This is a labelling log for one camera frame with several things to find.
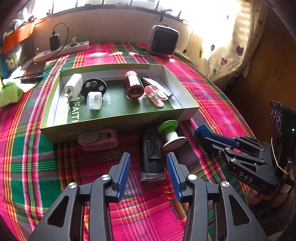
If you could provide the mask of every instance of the green box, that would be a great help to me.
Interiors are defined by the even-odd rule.
[[[149,76],[174,96],[156,107],[145,95],[136,100],[127,98],[124,74],[135,71],[139,77]],[[75,73],[83,81],[101,79],[107,84],[100,110],[89,110],[86,99],[67,103],[64,86]],[[51,143],[76,140],[87,131],[105,128],[117,132],[157,126],[167,120],[189,120],[199,106],[191,94],[165,66],[153,64],[105,64],[61,71],[49,94],[42,121],[41,132]]]

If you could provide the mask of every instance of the person's hand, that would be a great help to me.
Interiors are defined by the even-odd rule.
[[[281,205],[285,201],[285,199],[287,197],[287,195],[283,194],[283,193],[277,194],[277,191],[275,191],[274,193],[272,193],[272,194],[270,194],[268,196],[264,196],[264,195],[259,194],[257,191],[250,188],[249,186],[247,186],[247,188],[248,188],[248,201],[251,204],[258,204],[262,200],[270,201],[270,200],[272,200],[273,198],[275,198],[277,196],[272,201],[272,207],[277,207],[277,206]]]

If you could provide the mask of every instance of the red cylindrical bottle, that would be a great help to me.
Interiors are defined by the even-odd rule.
[[[124,75],[124,82],[126,84],[126,93],[131,99],[138,99],[142,97],[145,92],[141,79],[134,71],[128,71]]]

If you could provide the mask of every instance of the curtain with heart balloon print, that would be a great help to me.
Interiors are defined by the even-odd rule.
[[[262,36],[268,6],[260,0],[194,2],[195,10],[187,11],[193,33],[183,53],[224,89],[233,77],[247,76]]]

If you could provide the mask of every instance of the blue gripper pad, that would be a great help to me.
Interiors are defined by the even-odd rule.
[[[205,125],[198,127],[194,132],[196,138],[202,140],[206,137],[213,139],[215,141],[221,142],[227,146],[231,146],[232,148],[238,148],[238,144],[232,138],[228,138],[225,136],[221,136],[215,133],[211,133]]]
[[[127,156],[126,156],[126,158],[124,160],[123,167],[121,169],[119,180],[118,180],[118,189],[117,189],[118,191],[117,191],[117,194],[116,194],[116,198],[117,198],[118,202],[121,201],[121,199],[122,199],[122,197],[124,195],[124,190],[126,188],[126,183],[127,183],[127,180],[128,180],[128,175],[129,175],[129,172],[130,172],[130,168],[131,168],[131,155],[127,154]]]
[[[167,169],[168,169],[168,174],[170,176],[170,181],[173,186],[175,197],[178,199],[179,202],[181,202],[183,198],[182,190],[181,190],[181,182],[177,174],[173,159],[170,154],[167,154]]]

